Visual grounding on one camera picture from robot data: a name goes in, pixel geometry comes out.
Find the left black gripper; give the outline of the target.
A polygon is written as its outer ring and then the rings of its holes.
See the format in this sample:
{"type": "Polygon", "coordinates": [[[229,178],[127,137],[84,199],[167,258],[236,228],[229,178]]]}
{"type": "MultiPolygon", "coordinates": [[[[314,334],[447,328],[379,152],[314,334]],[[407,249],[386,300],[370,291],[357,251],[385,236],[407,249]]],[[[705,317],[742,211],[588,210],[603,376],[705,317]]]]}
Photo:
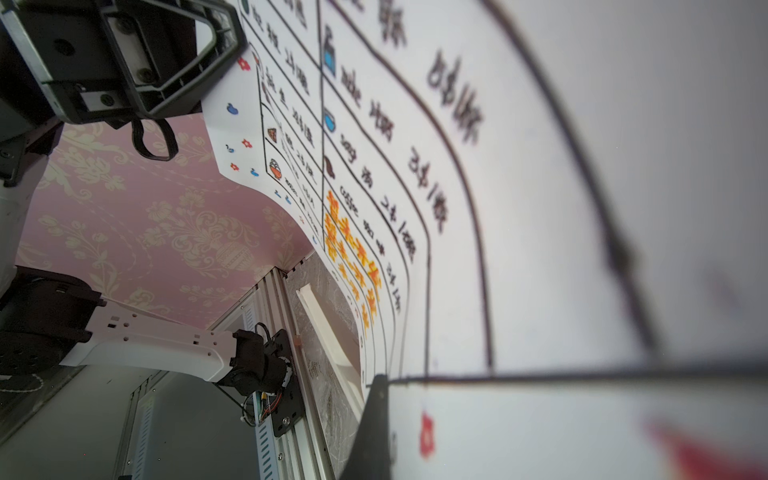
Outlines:
{"type": "Polygon", "coordinates": [[[70,124],[186,115],[246,47],[226,1],[3,1],[1,22],[70,124]]]}

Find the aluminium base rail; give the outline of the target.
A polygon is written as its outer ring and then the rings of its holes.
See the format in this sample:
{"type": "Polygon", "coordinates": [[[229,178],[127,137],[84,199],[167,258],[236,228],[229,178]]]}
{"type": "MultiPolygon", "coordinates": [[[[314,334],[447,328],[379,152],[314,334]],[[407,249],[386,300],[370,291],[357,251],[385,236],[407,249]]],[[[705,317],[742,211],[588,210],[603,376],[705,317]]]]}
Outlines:
{"type": "Polygon", "coordinates": [[[288,366],[281,390],[234,388],[158,372],[130,396],[115,479],[334,479],[341,471],[322,431],[318,394],[286,280],[269,272],[219,320],[215,332],[258,333],[288,366]]]}

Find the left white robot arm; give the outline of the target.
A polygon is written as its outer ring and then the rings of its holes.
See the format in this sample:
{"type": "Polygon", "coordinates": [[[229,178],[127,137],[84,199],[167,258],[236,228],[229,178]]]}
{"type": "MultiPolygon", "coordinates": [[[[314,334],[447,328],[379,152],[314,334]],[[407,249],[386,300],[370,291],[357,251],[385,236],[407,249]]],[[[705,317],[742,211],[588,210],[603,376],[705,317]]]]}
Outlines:
{"type": "Polygon", "coordinates": [[[1,374],[121,365],[278,394],[288,354],[266,327],[214,332],[139,314],[85,281],[21,267],[34,192],[67,124],[129,127],[140,156],[178,152],[170,119],[201,100],[246,45],[224,1],[5,1],[1,5],[1,374]]]}

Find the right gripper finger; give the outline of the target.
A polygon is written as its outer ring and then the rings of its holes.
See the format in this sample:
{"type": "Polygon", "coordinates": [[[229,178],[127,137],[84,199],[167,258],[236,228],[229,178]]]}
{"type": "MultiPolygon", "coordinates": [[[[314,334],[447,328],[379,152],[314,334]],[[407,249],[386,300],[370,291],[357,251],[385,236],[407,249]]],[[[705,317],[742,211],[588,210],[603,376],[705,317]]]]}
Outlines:
{"type": "Polygon", "coordinates": [[[385,375],[374,377],[342,480],[391,478],[388,387],[385,375]]]}

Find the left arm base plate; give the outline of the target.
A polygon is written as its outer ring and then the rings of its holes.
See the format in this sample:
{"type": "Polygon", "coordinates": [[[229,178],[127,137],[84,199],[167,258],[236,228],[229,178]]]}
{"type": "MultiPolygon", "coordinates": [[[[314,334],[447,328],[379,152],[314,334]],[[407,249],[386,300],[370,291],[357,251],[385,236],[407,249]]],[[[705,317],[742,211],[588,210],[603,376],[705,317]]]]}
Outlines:
{"type": "Polygon", "coordinates": [[[306,408],[298,377],[298,362],[292,352],[291,337],[279,330],[265,346],[268,393],[272,397],[266,407],[274,435],[280,438],[305,418],[306,408]]]}

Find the paper menu sheet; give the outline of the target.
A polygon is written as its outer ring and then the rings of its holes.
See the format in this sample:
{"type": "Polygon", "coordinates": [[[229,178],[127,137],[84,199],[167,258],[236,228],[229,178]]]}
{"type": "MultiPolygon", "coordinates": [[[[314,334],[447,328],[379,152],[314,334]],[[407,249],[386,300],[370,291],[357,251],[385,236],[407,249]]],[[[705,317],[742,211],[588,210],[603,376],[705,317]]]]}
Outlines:
{"type": "Polygon", "coordinates": [[[767,475],[763,1],[238,1],[226,178],[342,291],[391,479],[767,475]]]}

